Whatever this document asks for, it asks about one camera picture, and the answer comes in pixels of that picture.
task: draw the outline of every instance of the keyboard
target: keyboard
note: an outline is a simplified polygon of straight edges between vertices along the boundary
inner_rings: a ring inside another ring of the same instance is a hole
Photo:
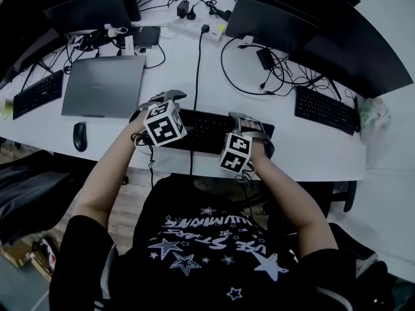
[[[57,71],[14,96],[13,119],[62,96],[64,72]]]
[[[353,108],[306,87],[298,86],[296,89],[295,116],[325,124],[349,135],[355,133],[359,117]]]
[[[193,127],[193,130],[182,139],[163,145],[164,147],[220,154],[225,145],[225,135],[232,132],[235,126],[229,115],[190,109],[181,109],[180,118],[184,126]],[[263,126],[265,133],[271,138],[275,127],[266,123],[263,123]]]

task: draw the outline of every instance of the t-shirt sleeve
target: t-shirt sleeve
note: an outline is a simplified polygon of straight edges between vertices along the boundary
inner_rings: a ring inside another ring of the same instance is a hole
[[[312,287],[319,305],[330,305],[332,310],[353,309],[356,260],[350,254],[335,249],[316,251],[300,261],[299,274]]]
[[[94,309],[102,299],[101,277],[113,249],[108,232],[94,219],[70,219],[49,289],[51,310]]]

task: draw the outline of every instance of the black t-shirt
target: black t-shirt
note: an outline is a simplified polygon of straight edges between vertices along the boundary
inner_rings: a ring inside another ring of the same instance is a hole
[[[355,261],[321,250],[297,263],[226,198],[170,177],[137,221],[132,249],[118,256],[107,231],[85,216],[67,226],[51,310],[194,308],[223,304],[351,310]]]

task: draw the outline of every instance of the power strip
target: power strip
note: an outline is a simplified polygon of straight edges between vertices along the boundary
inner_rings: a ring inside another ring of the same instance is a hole
[[[182,30],[187,33],[195,34],[199,37],[200,33],[202,32],[202,27],[205,24],[209,25],[210,31],[205,33],[203,37],[214,41],[219,41],[226,27],[225,22],[221,19],[196,18],[193,21],[189,21],[187,18],[183,18],[169,23],[169,27],[172,29]]]

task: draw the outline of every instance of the person's right arm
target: person's right arm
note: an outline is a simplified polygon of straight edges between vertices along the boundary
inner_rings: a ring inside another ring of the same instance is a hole
[[[257,127],[252,122],[249,126]],[[338,249],[329,224],[317,203],[297,182],[269,160],[263,143],[252,143],[251,161],[255,166],[255,173],[270,189],[285,216],[298,230],[300,257],[321,249]]]

